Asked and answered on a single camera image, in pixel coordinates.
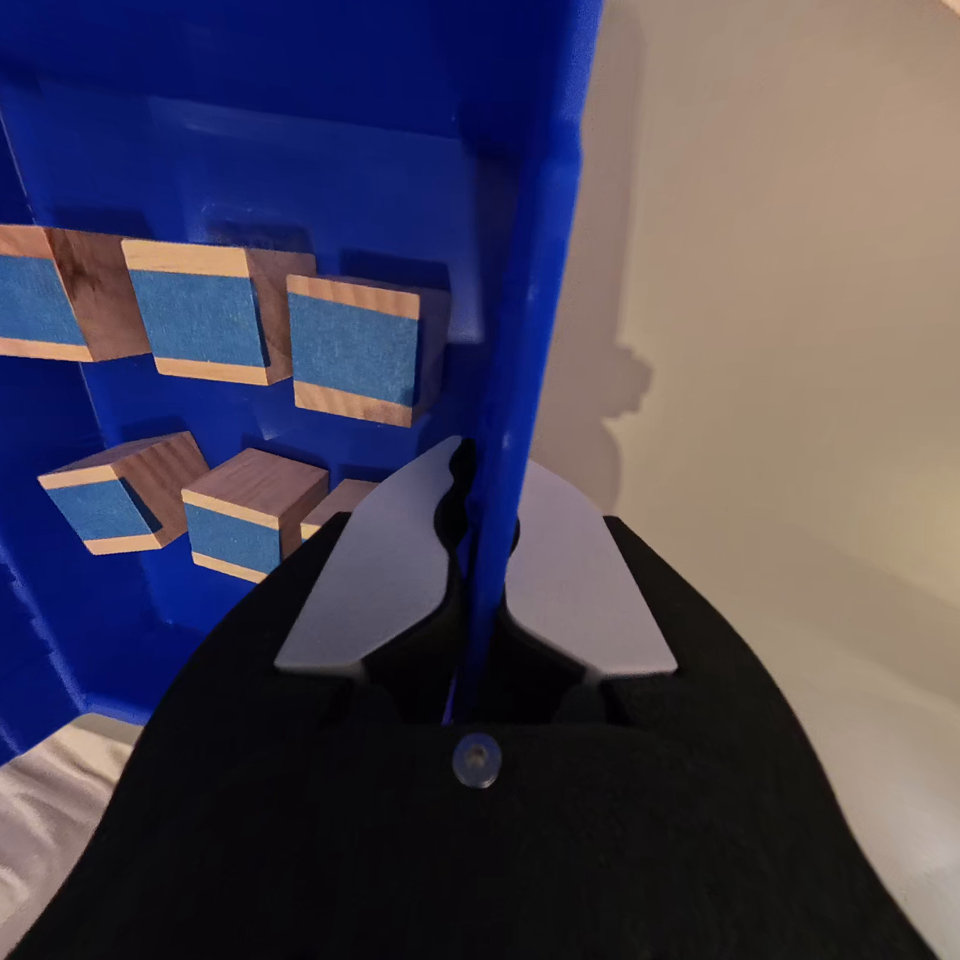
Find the group of blue-taped wooden cubes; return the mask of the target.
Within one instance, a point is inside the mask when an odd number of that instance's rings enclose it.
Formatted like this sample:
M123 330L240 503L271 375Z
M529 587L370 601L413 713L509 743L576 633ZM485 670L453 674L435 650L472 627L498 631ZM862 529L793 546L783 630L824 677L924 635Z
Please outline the group of blue-taped wooden cubes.
M252 387L297 408L410 428L437 401L452 315L443 290L319 276L309 253L3 224L2 355ZM132 440L38 483L96 556L183 534L200 567L262 582L373 488L246 449L209 469L186 430Z

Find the blue plastic bin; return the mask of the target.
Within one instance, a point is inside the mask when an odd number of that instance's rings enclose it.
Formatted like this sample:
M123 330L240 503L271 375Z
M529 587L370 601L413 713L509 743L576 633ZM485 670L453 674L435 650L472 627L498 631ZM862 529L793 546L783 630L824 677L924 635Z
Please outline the blue plastic bin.
M81 714L144 724L251 590L184 540L95 557L38 475L190 431L387 476L473 438L471 632L503 594L561 292L602 2L2 2L2 223L264 244L447 290L438 403L351 421L133 356L2 357L2 762Z

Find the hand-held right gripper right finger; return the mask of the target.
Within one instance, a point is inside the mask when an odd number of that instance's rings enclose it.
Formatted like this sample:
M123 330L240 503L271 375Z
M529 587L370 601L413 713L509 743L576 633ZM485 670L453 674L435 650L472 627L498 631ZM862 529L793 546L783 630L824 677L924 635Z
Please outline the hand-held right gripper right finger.
M599 683L676 672L677 659L589 498L530 460L517 523L490 641L495 677Z

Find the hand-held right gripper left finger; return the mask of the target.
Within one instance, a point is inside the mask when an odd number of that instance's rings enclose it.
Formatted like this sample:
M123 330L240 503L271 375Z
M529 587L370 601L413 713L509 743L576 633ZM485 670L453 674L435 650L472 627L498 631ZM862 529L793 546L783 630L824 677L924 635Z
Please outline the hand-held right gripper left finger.
M451 436L382 481L351 513L274 660L285 673L447 687L460 629L440 624L460 587L459 519L473 438Z

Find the white satin cloth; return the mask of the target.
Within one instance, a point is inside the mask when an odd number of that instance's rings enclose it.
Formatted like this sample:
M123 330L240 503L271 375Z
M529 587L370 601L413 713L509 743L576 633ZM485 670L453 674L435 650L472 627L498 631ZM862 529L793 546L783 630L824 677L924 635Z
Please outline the white satin cloth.
M143 726L84 714L2 765L2 957L76 865L142 731Z

